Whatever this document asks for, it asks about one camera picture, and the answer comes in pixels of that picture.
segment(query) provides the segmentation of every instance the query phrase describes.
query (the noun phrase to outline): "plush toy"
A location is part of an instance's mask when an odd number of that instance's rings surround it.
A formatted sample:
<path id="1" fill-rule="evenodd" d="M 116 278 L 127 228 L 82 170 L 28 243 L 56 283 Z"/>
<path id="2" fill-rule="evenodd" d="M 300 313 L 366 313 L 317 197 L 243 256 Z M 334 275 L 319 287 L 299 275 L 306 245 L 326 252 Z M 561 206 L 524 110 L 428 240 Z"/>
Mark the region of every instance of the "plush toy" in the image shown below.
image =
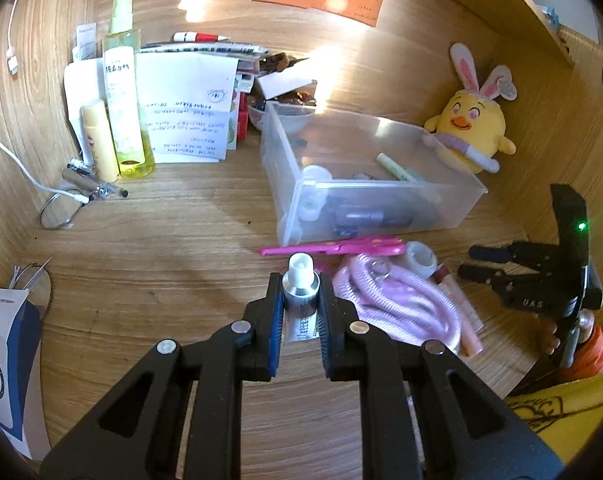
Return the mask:
<path id="1" fill-rule="evenodd" d="M 512 75 L 507 66 L 499 65 L 480 89 L 468 47 L 455 43 L 451 58 L 464 90 L 459 90 L 441 115 L 428 119 L 424 127 L 473 173 L 497 173 L 499 163 L 492 156 L 497 152 L 515 153 L 513 141 L 505 137 L 504 114 L 494 101 L 498 95 L 509 101 L 517 97 Z"/>

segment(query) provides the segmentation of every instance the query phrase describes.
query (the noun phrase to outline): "pink pen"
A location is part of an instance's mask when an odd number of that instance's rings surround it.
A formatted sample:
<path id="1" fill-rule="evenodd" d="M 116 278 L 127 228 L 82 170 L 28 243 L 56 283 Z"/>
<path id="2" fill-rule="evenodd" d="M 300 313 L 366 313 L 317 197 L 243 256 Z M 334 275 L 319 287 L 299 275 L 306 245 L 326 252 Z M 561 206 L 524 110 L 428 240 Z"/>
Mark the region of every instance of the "pink pen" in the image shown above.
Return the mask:
<path id="1" fill-rule="evenodd" d="M 262 256 L 285 255 L 294 253 L 307 254 L 370 254 L 371 256 L 398 256 L 406 251 L 406 244 L 401 238 L 392 235 L 369 236 L 337 240 L 334 242 L 317 242 L 312 244 L 292 245 L 287 247 L 264 247 L 259 250 Z"/>

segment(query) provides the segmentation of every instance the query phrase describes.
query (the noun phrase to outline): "transparent plastic box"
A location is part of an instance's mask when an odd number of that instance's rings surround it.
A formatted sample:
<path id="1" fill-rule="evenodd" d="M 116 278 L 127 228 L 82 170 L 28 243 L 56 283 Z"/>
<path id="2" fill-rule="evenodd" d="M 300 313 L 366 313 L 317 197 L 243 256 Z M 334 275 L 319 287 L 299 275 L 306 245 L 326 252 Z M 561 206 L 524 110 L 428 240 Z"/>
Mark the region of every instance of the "transparent plastic box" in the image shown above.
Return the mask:
<path id="1" fill-rule="evenodd" d="M 487 191 L 424 128 L 341 110 L 267 102 L 261 160 L 283 246 L 454 228 Z"/>

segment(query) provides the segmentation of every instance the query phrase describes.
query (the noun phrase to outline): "yellow fabric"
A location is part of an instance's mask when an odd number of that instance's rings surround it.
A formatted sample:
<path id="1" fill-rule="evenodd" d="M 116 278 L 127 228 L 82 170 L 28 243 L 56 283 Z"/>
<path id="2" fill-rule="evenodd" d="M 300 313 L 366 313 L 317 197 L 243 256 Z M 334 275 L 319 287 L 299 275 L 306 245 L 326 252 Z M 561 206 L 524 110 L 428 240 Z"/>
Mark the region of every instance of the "yellow fabric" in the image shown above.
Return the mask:
<path id="1" fill-rule="evenodd" d="M 603 419 L 603 374 L 505 402 L 568 463 Z"/>

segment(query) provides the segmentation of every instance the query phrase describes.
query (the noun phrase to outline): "plush toy arm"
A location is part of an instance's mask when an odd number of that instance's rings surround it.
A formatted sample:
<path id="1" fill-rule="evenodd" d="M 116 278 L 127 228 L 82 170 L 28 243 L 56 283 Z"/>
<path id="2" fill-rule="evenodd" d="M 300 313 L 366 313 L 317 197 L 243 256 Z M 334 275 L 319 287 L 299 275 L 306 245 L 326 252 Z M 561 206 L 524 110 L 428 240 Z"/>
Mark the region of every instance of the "plush toy arm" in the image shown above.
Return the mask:
<path id="1" fill-rule="evenodd" d="M 499 146 L 497 149 L 506 155 L 513 155 L 517 151 L 517 148 L 515 148 L 515 143 L 507 137 L 502 137 L 499 139 Z"/>
<path id="2" fill-rule="evenodd" d="M 437 129 L 437 123 L 439 122 L 439 118 L 441 116 L 436 115 L 435 117 L 431 117 L 424 123 L 424 128 L 429 132 L 433 133 Z"/>

